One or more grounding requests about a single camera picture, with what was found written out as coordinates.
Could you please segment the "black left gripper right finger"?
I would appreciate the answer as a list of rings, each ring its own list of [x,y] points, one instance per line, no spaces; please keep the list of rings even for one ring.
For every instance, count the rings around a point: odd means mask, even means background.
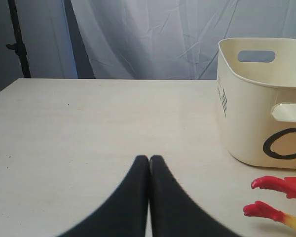
[[[150,219],[154,237],[237,237],[200,208],[182,189],[164,158],[150,165]]]

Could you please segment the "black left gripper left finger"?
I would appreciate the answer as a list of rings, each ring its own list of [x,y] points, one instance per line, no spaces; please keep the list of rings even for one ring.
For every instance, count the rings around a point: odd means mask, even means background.
[[[136,156],[128,173],[92,214],[62,237],[144,237],[148,212],[148,158]]]

